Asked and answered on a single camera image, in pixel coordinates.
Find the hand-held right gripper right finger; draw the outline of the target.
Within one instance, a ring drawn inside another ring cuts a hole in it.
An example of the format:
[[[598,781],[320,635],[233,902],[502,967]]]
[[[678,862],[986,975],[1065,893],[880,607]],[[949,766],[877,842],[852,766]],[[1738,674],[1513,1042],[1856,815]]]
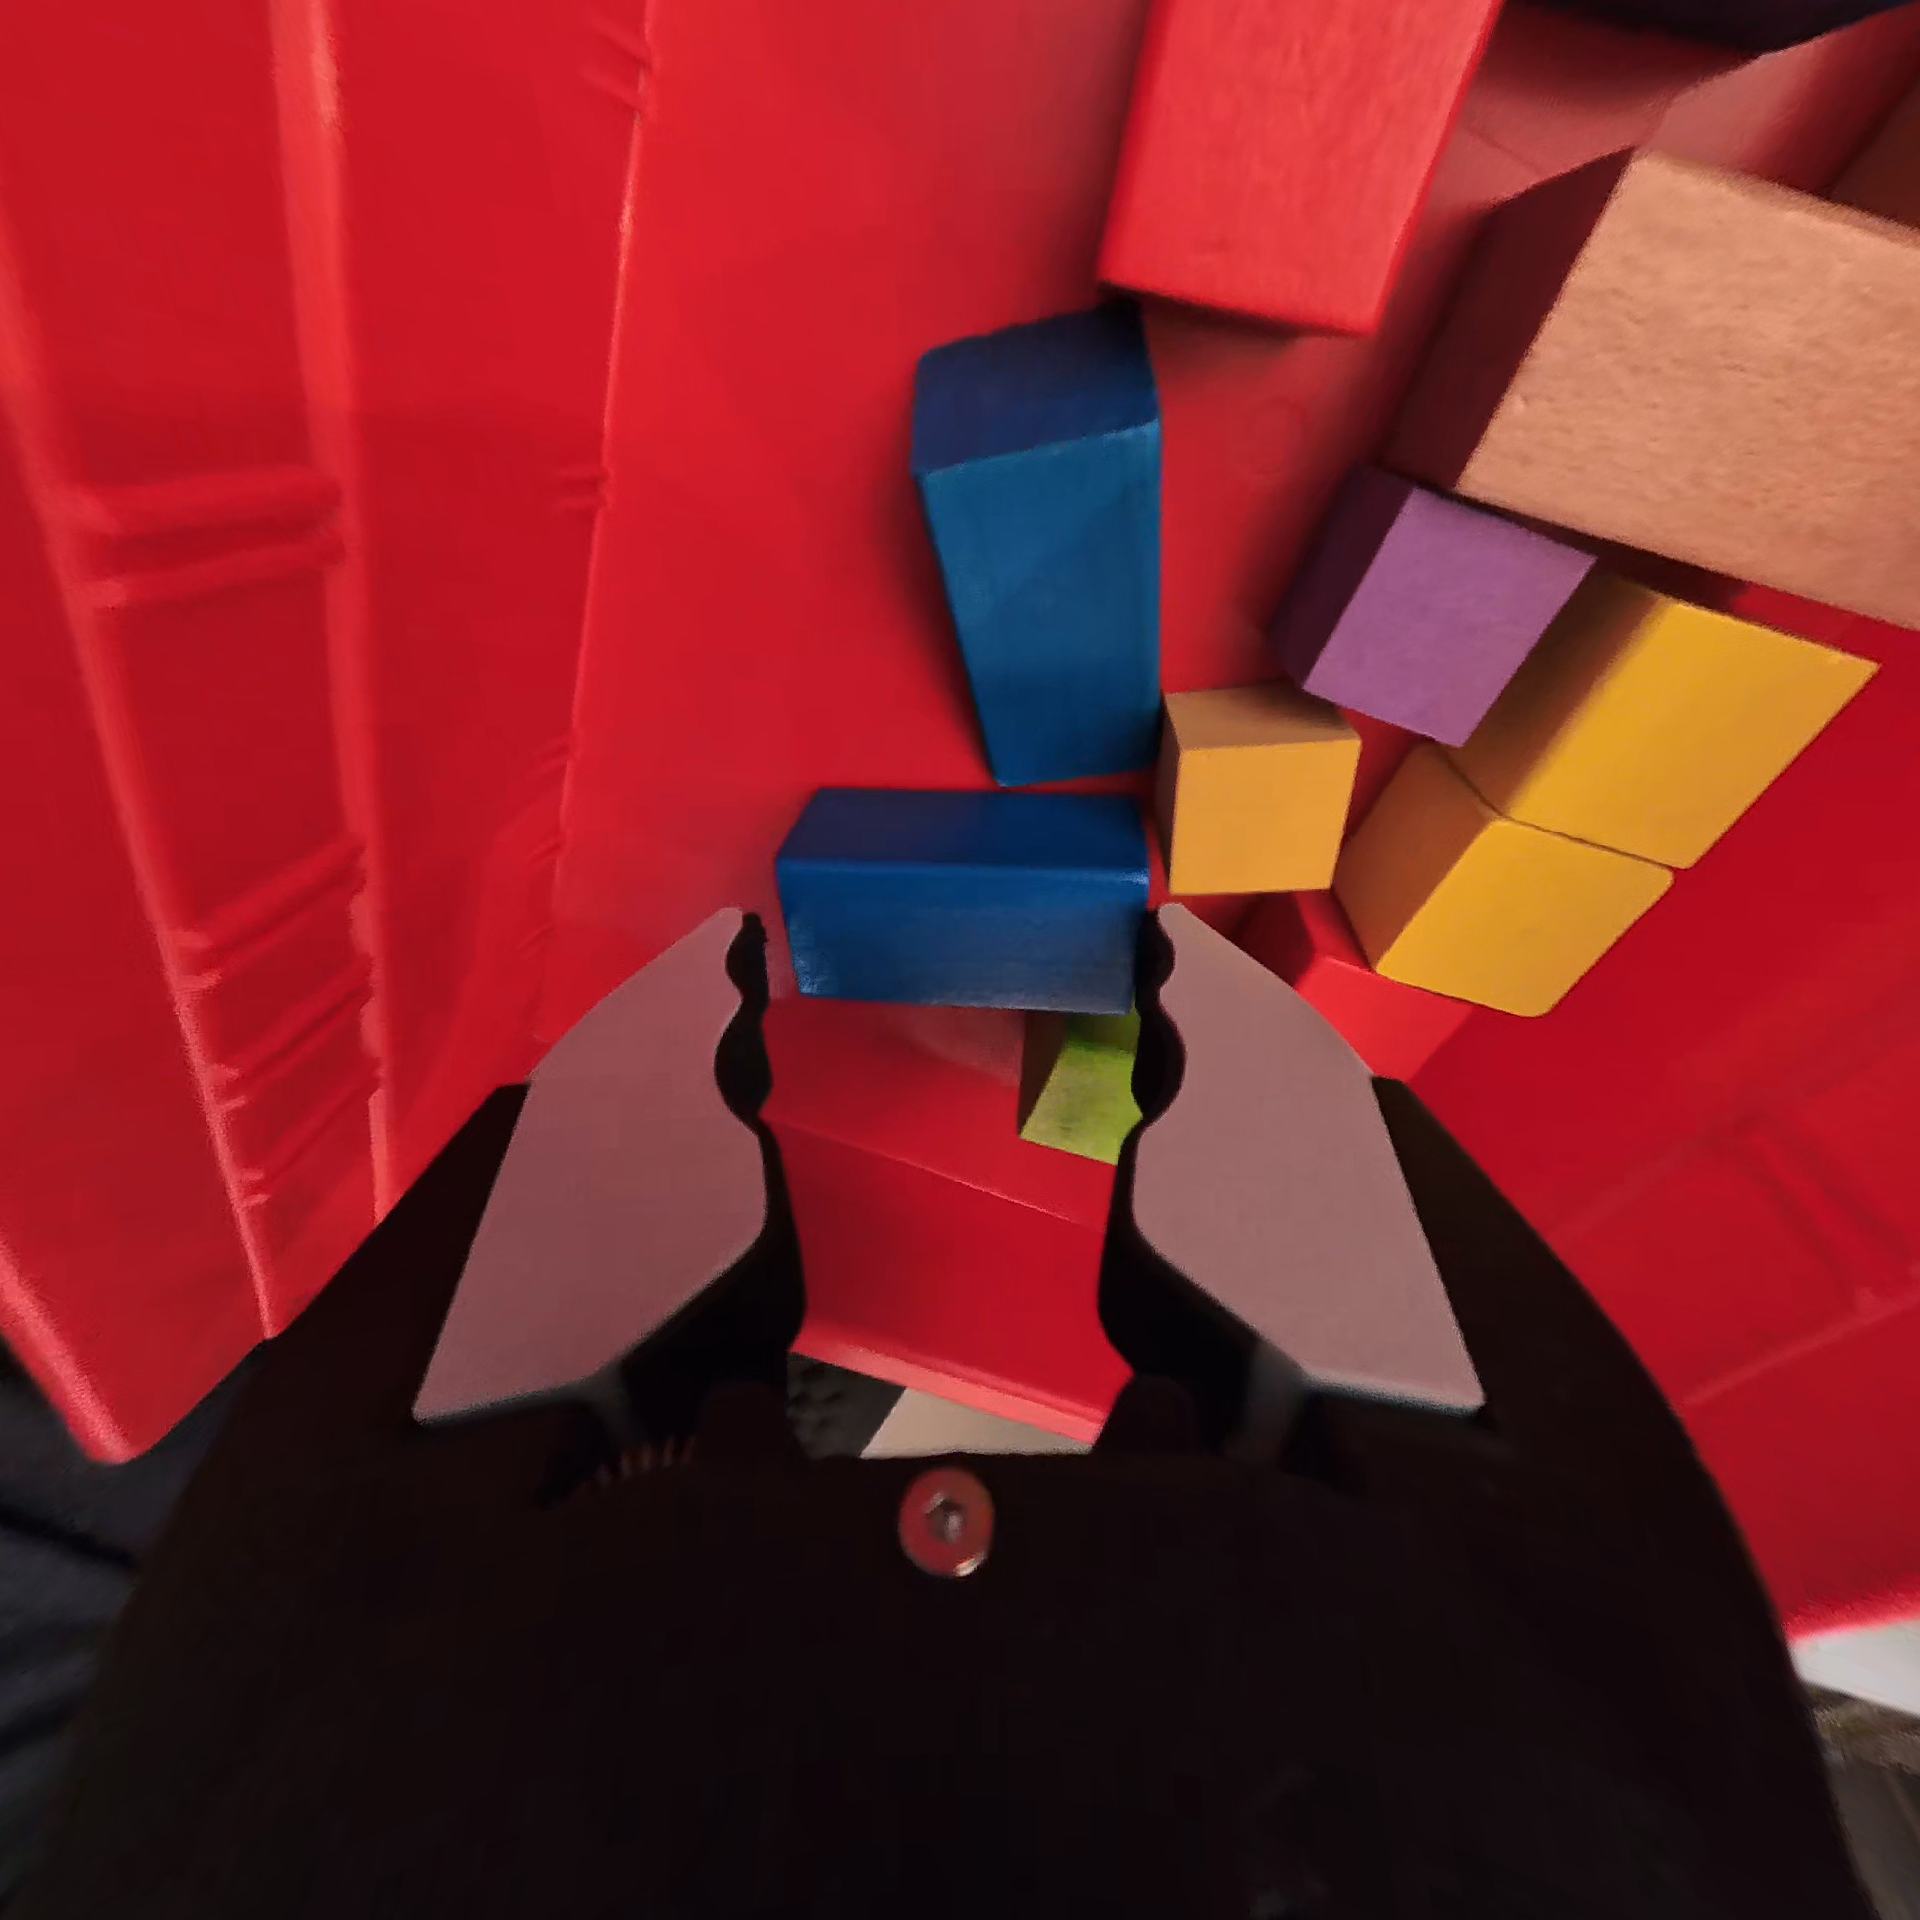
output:
[[[1274,1461],[1317,1399],[1466,1421],[1484,1384],[1375,1079],[1189,907],[1140,926],[1134,1094],[1097,1270],[1101,1332],[1176,1384],[1201,1445]]]

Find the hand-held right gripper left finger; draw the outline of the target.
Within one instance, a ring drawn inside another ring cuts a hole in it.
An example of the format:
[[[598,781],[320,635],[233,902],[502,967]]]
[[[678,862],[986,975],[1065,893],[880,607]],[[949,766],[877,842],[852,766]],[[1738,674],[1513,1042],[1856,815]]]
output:
[[[722,907],[534,1068],[416,1389],[421,1427],[557,1403],[682,1451],[709,1399],[783,1412],[800,1230],[762,1117],[765,926]]]

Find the red cube block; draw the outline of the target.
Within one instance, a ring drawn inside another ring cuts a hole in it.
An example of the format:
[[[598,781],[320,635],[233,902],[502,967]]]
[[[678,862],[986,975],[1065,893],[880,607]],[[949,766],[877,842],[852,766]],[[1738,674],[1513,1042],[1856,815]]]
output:
[[[1478,1012],[1380,975],[1327,891],[1256,898],[1233,939],[1386,1079],[1410,1082]]]

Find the green wooden block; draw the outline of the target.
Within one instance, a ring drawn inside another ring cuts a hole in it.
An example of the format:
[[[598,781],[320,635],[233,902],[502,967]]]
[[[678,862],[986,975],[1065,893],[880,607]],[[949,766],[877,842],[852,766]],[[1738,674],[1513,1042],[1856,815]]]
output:
[[[1134,1094],[1140,1015],[1026,1012],[1016,1136],[1113,1168],[1140,1111]]]

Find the purple wooden cube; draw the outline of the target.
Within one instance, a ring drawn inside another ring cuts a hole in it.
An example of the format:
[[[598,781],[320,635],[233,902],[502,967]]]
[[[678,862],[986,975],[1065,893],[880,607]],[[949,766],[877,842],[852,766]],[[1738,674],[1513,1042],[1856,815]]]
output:
[[[1268,626],[1304,692],[1461,747],[1596,558],[1372,464],[1334,488]]]

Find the large blue wooden block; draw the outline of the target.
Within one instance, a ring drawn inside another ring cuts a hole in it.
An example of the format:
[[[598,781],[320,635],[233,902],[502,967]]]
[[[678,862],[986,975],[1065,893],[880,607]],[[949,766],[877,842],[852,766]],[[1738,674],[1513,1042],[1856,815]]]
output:
[[[1132,775],[1160,732],[1160,398],[1136,304],[928,349],[909,471],[998,786]]]

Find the red plastic bin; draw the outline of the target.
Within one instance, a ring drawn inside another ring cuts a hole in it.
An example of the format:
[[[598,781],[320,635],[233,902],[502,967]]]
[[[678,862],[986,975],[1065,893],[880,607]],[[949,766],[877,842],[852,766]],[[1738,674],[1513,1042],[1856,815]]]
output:
[[[1151,4],[4,4],[4,1342],[151,1450],[820,783],[984,786],[906,476],[1072,311]],[[1162,662],[1261,674],[1486,212],[1825,184],[1914,7],[1742,62],[1509,4],[1372,338],[1148,307]],[[1418,1092],[1682,1412],[1800,1635],[1914,1613],[1914,634],[1552,1015]],[[1089,1436],[1097,1165],[796,1007],[806,1349]]]

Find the natural wood rectangular block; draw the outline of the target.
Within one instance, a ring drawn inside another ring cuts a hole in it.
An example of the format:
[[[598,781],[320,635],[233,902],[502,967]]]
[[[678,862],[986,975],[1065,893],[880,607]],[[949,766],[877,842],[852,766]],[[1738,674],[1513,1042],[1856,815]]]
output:
[[[1914,629],[1914,228],[1621,150],[1477,228],[1382,464]]]

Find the red wooden block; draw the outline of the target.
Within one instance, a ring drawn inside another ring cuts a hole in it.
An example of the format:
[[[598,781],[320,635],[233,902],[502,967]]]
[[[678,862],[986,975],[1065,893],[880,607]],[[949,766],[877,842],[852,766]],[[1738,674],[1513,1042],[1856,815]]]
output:
[[[1097,283],[1277,330],[1375,331],[1498,12],[1150,4]]]

